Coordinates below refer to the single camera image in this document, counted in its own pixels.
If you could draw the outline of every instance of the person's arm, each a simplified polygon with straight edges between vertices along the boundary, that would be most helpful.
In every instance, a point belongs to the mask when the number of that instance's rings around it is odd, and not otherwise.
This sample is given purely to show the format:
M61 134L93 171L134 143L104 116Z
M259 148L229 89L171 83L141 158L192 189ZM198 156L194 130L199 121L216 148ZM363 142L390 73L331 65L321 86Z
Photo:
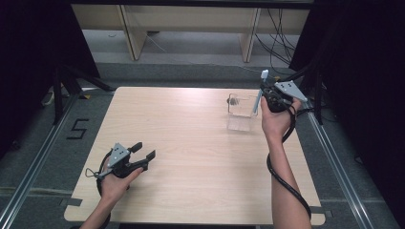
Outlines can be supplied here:
M112 174L101 181L101 199L93 213L81 225L82 229L100 228L110 215L114 206L124 196L130 183L142 173L142 168L136 169L126 178L118 178Z
M295 111L301 103L294 99L292 106ZM269 149L271 165L274 171L292 188L299 192L294 174L288 163L283 147L283 135L289 128L290 116L287 111L272 113L266 100L261 98L262 128L265 132ZM271 177L271 201L274 227L280 228L310 228L310 220L301 202L274 177Z

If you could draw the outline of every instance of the aluminum rail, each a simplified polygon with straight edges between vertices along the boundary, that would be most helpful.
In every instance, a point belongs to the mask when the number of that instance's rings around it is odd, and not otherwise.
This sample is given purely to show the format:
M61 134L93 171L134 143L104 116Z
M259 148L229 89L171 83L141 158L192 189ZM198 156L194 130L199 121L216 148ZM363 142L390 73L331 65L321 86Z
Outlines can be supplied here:
M309 108L309 103L303 104L304 108ZM330 166L336 175L336 178L342 188L342 191L348 201L348 204L352 208L355 219L361 229L374 228L367 210L361 201L359 195L356 193L348 174L346 173L342 163L340 162L338 154L334 151L333 146L330 143L327 133L322 125L318 124L313 113L309 114L309 120L315 130L322 147L326 153L326 156L330 162Z
M10 228L12 222L14 221L15 217L17 216L24 200L26 199L28 192L30 191L33 183L35 182L36 178L41 171L41 168L45 164L46 159L53 147L60 130L64 126L65 120L72 109L73 105L77 101L79 94L72 94L65 105L65 113L59 121L52 126L47 138L45 139L44 143L42 144L41 149L37 153L35 159L33 160L30 168L28 169L27 173L25 174L24 178L21 180L20 184L14 191L11 200L7 204L6 208L3 209L0 217L0 225L1 228Z

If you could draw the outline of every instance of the left arm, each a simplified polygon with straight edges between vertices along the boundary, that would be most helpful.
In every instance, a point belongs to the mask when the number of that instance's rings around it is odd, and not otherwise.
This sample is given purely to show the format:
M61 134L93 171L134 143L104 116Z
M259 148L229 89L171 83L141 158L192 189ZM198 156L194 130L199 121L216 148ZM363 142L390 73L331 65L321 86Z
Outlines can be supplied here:
M126 178L118 178L112 174L101 181L101 200L93 213L81 225L82 229L99 228L108 215L124 196L130 183L142 173L142 168L136 169Z

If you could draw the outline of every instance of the light wood tabletop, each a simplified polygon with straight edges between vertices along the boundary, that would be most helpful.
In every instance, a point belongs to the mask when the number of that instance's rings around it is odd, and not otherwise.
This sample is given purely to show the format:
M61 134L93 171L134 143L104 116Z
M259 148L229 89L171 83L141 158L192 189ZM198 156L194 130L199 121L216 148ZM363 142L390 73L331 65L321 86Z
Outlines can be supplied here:
M131 161L156 150L149 170L132 182L111 221L184 224L272 224L271 174L261 110L248 132L227 129L230 94L256 96L258 90L198 88L118 88L98 131L65 219L84 221L99 194L96 171L116 142L143 148ZM321 206L295 131L285 149L300 191L309 206ZM312 225L325 222L312 214Z

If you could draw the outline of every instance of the gray carpet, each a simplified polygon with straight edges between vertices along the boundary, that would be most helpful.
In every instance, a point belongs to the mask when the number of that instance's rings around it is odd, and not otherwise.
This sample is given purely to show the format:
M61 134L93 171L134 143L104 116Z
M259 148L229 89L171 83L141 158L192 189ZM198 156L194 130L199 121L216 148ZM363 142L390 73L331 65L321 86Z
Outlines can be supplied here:
M102 80L110 86L151 87L208 87L257 89L260 73L238 67L209 65L126 65L98 64ZM278 69L283 73L291 70ZM270 70L271 75L281 75ZM93 87L80 80L83 87ZM71 110L47 161L36 179L32 191L25 200L11 228L70 228L79 222L63 218L63 200L70 197L79 173L93 145L98 128L112 99L111 94L94 91L89 99L78 99ZM9 201L12 189L25 175L35 154L39 151L53 123L53 106L37 112L23 135L19 137L21 148L9 151L0 161L0 206ZM324 128L339 154L355 190L363 200L375 228L399 228L365 168L354 160L356 156L350 142L331 110L323 110ZM78 119L78 128L86 129L81 139L80 132L72 131ZM297 133L301 140L309 169L322 206L327 212L327 221L319 228L358 228L352 209L335 178L307 114L298 118ZM111 223L109 228L118 228Z

